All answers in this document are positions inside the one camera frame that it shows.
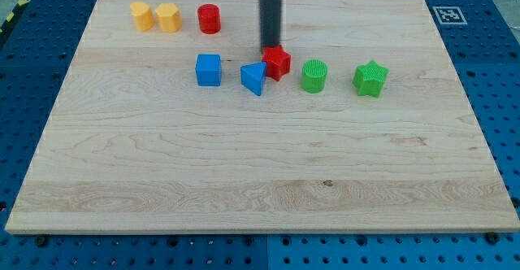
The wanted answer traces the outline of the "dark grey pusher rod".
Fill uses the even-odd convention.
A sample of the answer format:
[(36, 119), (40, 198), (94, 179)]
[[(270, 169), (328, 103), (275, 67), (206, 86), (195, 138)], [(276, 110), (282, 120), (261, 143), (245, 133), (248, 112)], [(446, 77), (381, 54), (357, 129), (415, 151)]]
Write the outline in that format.
[(275, 47), (280, 44), (282, 0), (259, 0), (260, 45)]

